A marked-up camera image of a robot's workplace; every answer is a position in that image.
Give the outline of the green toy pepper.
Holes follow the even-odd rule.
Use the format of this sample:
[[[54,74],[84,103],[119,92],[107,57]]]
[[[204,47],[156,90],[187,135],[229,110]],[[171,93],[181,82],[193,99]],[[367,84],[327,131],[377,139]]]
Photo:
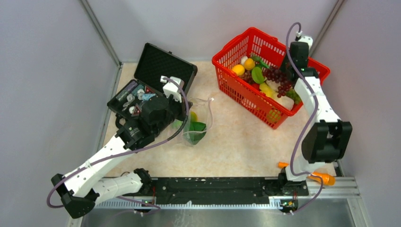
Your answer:
[[[183,121],[180,120],[174,120],[174,122],[172,123],[172,128],[173,129],[179,129],[182,125]]]

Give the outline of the dark red toy grapes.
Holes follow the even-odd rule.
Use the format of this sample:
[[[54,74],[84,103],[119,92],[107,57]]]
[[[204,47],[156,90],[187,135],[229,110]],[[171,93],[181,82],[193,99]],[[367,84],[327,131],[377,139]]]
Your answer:
[[[271,67],[263,72],[266,82],[270,88],[278,93],[278,97],[286,96],[293,89],[292,83],[286,74],[277,67]]]

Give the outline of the yellow green toy fruit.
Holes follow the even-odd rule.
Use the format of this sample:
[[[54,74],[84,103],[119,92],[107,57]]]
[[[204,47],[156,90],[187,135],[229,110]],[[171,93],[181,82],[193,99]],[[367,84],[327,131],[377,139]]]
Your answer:
[[[190,111],[189,118],[190,118],[190,122],[198,121],[198,116],[194,111]]]

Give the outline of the green toy cucumber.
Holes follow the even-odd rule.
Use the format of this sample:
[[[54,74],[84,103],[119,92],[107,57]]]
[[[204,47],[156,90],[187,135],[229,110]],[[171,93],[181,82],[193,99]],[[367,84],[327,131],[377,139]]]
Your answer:
[[[253,61],[255,62],[256,66],[261,68],[261,69],[269,69],[269,65],[266,64],[261,57],[257,56],[257,55],[252,55],[251,59],[253,59]]]

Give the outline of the clear zip top bag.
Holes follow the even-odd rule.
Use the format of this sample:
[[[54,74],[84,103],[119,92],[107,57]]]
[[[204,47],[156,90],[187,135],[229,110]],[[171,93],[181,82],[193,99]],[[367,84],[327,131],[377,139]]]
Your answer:
[[[214,98],[208,99],[190,98],[190,114],[183,130],[174,138],[172,142],[189,147],[196,146],[204,139],[208,130],[213,125],[213,115],[211,104]]]

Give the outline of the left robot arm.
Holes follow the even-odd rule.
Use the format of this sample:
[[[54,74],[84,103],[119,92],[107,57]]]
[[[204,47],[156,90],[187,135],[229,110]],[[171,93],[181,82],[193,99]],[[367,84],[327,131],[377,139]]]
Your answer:
[[[90,159],[67,174],[53,176],[53,188],[48,197],[57,192],[62,202],[60,207],[76,219],[106,200],[128,193],[149,194],[151,178],[143,168],[117,178],[104,179],[104,176],[134,154],[161,146],[178,136],[189,120],[190,107],[186,97],[182,102],[171,96],[150,98],[140,114],[126,119]]]

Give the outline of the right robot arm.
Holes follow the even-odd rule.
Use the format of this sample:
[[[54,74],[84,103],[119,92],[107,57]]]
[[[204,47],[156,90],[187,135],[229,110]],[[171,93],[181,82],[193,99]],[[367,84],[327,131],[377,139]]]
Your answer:
[[[285,73],[301,98],[309,119],[296,141],[290,163],[282,168],[277,182],[278,191],[290,195],[304,186],[315,170],[343,158],[352,133],[350,122],[342,121],[324,94],[317,70],[308,66],[309,45],[294,41],[286,49],[280,70]]]

